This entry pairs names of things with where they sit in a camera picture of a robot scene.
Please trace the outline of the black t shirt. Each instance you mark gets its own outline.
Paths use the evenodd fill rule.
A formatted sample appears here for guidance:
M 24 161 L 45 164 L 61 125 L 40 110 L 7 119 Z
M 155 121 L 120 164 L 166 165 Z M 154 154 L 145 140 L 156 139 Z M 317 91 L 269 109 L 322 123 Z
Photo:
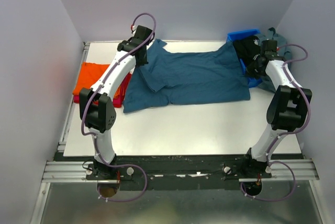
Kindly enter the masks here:
M 235 40 L 232 42 L 239 60 L 242 60 L 245 66 L 248 66 L 253 58 L 260 54 L 261 47 L 259 38 L 255 35 Z

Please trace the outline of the grey blue t shirt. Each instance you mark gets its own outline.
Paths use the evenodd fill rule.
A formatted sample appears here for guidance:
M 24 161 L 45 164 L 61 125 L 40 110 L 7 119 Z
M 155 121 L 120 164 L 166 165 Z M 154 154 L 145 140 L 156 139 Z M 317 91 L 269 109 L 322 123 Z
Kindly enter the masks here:
M 291 60 L 293 58 L 292 51 L 289 46 L 286 46 L 287 40 L 285 37 L 276 32 L 275 28 L 269 28 L 266 33 L 256 34 L 258 37 L 258 44 L 261 45 L 261 42 L 264 40 L 275 40 L 277 41 L 277 46 L 280 48 L 279 55 L 283 56 L 285 60 Z M 261 77 L 262 82 L 258 85 L 259 88 L 275 93 L 276 89 L 267 76 Z

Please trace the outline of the teal blue t shirt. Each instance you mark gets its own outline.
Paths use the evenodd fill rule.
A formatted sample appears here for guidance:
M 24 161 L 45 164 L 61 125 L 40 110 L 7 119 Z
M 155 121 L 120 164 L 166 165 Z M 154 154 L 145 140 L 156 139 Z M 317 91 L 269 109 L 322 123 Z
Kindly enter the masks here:
M 171 53 L 156 39 L 148 64 L 135 68 L 123 101 L 125 114 L 151 107 L 250 100 L 247 78 L 232 42 L 216 51 Z

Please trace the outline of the pink t shirt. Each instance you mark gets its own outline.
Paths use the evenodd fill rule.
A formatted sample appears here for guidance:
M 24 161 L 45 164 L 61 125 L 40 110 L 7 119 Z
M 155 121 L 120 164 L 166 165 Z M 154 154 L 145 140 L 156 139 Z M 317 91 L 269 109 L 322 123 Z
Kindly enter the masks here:
M 117 108 L 120 108 L 122 106 L 122 103 L 124 101 L 125 98 L 125 93 L 126 93 L 126 89 L 128 87 L 128 84 L 130 82 L 132 74 L 128 73 L 126 75 L 126 77 L 124 78 L 124 80 L 122 81 L 122 83 L 120 84 L 120 86 L 118 87 L 117 91 L 114 94 L 114 98 L 113 98 L 113 105 Z M 74 103 L 79 103 L 79 92 L 82 88 L 89 88 L 90 85 L 93 84 L 93 79 L 90 78 L 91 80 L 89 80 L 88 78 L 85 77 L 80 77 L 75 89 L 73 90 L 73 102 Z

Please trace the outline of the orange t shirt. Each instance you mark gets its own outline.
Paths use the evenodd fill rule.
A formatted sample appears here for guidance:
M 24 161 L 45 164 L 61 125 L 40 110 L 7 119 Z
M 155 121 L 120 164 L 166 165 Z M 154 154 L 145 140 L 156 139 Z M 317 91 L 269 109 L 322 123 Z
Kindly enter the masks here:
M 76 86 L 72 92 L 73 96 L 78 96 L 82 88 L 89 89 L 100 79 L 108 67 L 108 64 L 83 62 Z

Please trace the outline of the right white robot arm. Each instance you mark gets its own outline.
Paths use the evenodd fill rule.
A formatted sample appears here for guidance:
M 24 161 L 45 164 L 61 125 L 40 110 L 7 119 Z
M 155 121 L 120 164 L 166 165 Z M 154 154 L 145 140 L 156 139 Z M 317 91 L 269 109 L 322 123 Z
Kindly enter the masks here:
M 267 126 L 258 142 L 245 155 L 241 173 L 254 177 L 260 169 L 270 164 L 270 158 L 287 135 L 295 135 L 306 128 L 310 121 L 312 91 L 303 88 L 291 74 L 286 60 L 278 55 L 277 41 L 261 43 L 260 54 L 246 67 L 250 77 L 270 78 L 275 88 L 266 112 Z

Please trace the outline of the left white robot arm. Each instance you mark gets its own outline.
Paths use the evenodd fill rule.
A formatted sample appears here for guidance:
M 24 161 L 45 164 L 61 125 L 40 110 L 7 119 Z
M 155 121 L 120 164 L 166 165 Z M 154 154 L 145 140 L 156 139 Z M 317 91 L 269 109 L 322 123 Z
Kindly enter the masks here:
M 114 163 L 116 154 L 111 142 L 111 128 L 116 121 L 113 96 L 132 69 L 148 63 L 147 46 L 154 34 L 154 28 L 138 25 L 131 38 L 118 44 L 114 59 L 98 81 L 79 93 L 81 132 L 92 137 L 95 165 L 106 180 L 122 167 Z

